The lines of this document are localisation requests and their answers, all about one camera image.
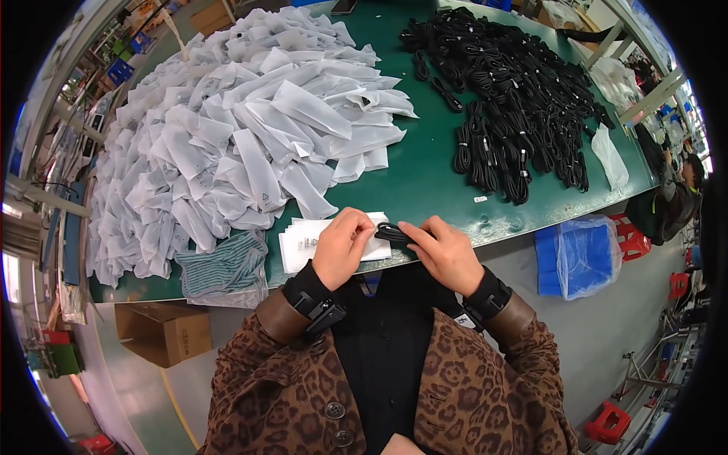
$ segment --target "green table surface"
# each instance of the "green table surface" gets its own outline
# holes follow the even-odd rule
[[[457,2],[448,3],[459,6]],[[526,33],[541,36],[564,60],[579,62],[570,43],[557,38],[552,28],[498,9],[466,5],[476,15],[484,15],[491,21],[505,25],[517,25]],[[351,206],[365,212],[383,211],[392,222],[404,220],[416,225],[431,215],[439,215],[465,232],[475,247],[591,213],[655,186],[636,140],[618,127],[609,136],[630,174],[626,187],[611,191],[604,169],[592,152],[590,141],[584,136],[585,146],[582,150],[589,175],[588,192],[566,189],[554,173],[539,175],[531,169],[534,178],[529,186],[530,196],[526,204],[516,207],[506,203],[502,194],[488,196],[484,202],[475,202],[474,198],[483,196],[483,192],[466,186],[465,177],[456,174],[451,168],[456,148],[454,130],[465,120],[466,114],[451,113],[428,83],[415,80],[411,55],[401,50],[397,39],[410,17],[426,20],[431,12],[429,7],[360,2],[351,15],[334,18],[347,24],[359,48],[371,43],[381,58],[376,67],[381,69],[382,75],[402,79],[396,88],[411,97],[415,113],[421,118],[395,116],[395,124],[407,129],[407,134],[401,142],[389,146],[389,168],[363,173],[355,182],[341,183],[329,189],[326,199],[331,204],[340,209]],[[592,87],[592,92],[596,100],[610,111],[615,124],[618,124],[614,106],[604,100],[596,87]],[[475,96],[466,92],[459,99],[467,103]],[[595,129],[596,120],[590,119],[587,125]],[[283,273],[278,234],[290,225],[291,217],[301,217],[295,200],[288,202],[282,217],[266,233],[269,246],[266,276],[271,287],[283,284],[288,278]],[[359,272],[396,266],[414,259],[415,256],[409,250],[393,248],[391,259],[362,262]],[[99,284],[92,277],[92,297],[97,302],[183,298],[179,280],[181,268],[174,262],[172,266],[172,275],[168,280],[156,276],[140,280],[127,272],[119,279],[116,290]]]

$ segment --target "white label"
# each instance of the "white label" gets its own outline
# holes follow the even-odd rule
[[[470,319],[467,313],[463,313],[455,318],[455,322],[466,328],[475,328],[475,323]]]

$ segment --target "coat button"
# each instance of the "coat button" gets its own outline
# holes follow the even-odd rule
[[[354,433],[347,431],[347,430],[341,430],[337,431],[333,435],[333,444],[336,447],[347,447],[352,445],[354,442]]]
[[[326,409],[324,409],[323,413],[326,414],[326,416],[329,419],[340,419],[344,416],[344,414],[347,412],[346,409],[336,401],[332,401],[331,403],[326,405]]]

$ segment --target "smartphone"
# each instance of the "smartphone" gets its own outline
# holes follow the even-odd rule
[[[350,15],[357,6],[357,0],[339,0],[331,9],[332,16]]]

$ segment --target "striped cloth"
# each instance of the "striped cloth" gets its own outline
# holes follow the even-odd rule
[[[182,266],[182,294],[195,298],[265,286],[268,246],[262,231],[243,231],[222,242],[210,254],[175,254]]]

